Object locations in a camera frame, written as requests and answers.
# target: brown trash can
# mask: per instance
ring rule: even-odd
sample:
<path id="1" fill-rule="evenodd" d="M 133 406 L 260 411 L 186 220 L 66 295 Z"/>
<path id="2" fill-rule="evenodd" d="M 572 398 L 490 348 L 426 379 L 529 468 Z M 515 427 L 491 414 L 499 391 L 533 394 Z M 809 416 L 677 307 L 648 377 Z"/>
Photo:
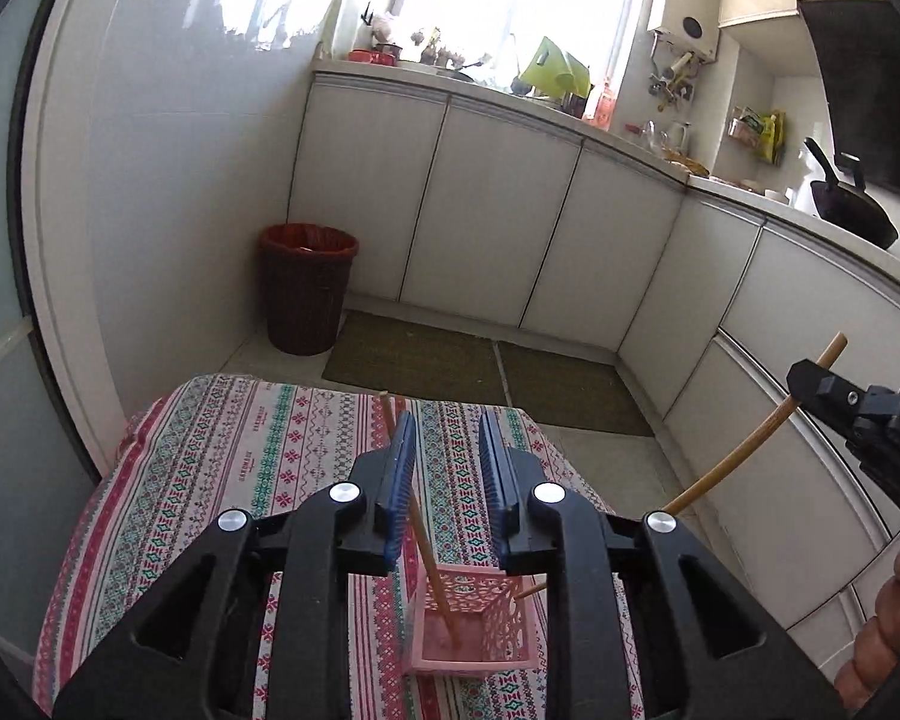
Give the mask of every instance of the brown trash can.
<path id="1" fill-rule="evenodd" d="M 352 235 L 317 224 L 276 224 L 263 231 L 266 334 L 280 351 L 313 355 L 333 346 L 359 248 Z"/>

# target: pink plastic basket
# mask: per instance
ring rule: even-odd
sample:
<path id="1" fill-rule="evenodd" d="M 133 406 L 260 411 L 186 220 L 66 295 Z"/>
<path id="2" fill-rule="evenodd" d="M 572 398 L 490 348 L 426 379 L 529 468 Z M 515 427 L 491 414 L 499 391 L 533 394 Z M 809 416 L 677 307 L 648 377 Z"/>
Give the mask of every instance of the pink plastic basket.
<path id="1" fill-rule="evenodd" d="M 450 641 L 420 562 L 407 607 L 405 672 L 483 677 L 493 671 L 538 668 L 533 599 L 514 599 L 530 587 L 532 577 L 508 577 L 497 568 L 477 565 L 439 563 L 437 570 L 457 620 L 461 646 L 454 649 Z"/>

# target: tablecloth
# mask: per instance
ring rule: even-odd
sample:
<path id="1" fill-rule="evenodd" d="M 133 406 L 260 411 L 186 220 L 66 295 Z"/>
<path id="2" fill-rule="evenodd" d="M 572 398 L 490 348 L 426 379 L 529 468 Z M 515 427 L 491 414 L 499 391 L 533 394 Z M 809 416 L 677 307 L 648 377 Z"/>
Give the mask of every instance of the tablecloth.
<path id="1" fill-rule="evenodd" d="M 493 410 L 504 443 L 533 452 L 546 475 L 606 509 L 522 410 L 398 399 L 418 420 L 415 487 L 440 562 L 495 565 L 480 482 L 479 421 Z M 278 514 L 346 479 L 355 458 L 386 444 L 378 398 L 245 376 L 200 376 L 136 416 L 77 524 L 34 664 L 34 699 L 45 710 L 77 666 L 161 571 L 232 507 Z M 540 718 L 546 699 L 546 603 L 540 669 L 485 680 L 401 672 L 403 613 L 416 577 L 404 549 L 387 577 L 351 577 L 350 690 L 357 720 Z M 281 576 L 274 575 L 261 635 L 254 718 L 264 717 L 269 647 Z M 644 716 L 623 589 L 618 608 L 628 656 L 634 720 Z"/>

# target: hand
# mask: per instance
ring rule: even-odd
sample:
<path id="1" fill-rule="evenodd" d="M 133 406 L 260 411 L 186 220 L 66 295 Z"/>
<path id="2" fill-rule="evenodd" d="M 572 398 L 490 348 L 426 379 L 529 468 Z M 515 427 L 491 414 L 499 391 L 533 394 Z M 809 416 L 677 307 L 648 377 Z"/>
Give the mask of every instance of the hand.
<path id="1" fill-rule="evenodd" d="M 853 659 L 837 672 L 834 688 L 847 709 L 860 709 L 896 666 L 900 656 L 900 552 L 893 561 L 893 579 L 876 597 L 876 617 L 857 635 Z"/>

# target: green floor mat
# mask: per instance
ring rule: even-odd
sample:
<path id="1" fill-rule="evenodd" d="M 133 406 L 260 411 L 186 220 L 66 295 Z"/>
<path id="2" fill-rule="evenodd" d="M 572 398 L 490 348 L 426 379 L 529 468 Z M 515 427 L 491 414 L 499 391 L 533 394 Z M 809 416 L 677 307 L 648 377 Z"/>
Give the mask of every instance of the green floor mat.
<path id="1" fill-rule="evenodd" d="M 612 365 L 501 343 L 514 405 L 545 425 L 652 436 Z"/>
<path id="2" fill-rule="evenodd" d="M 359 311 L 347 315 L 323 378 L 427 400 L 506 405 L 487 338 Z"/>

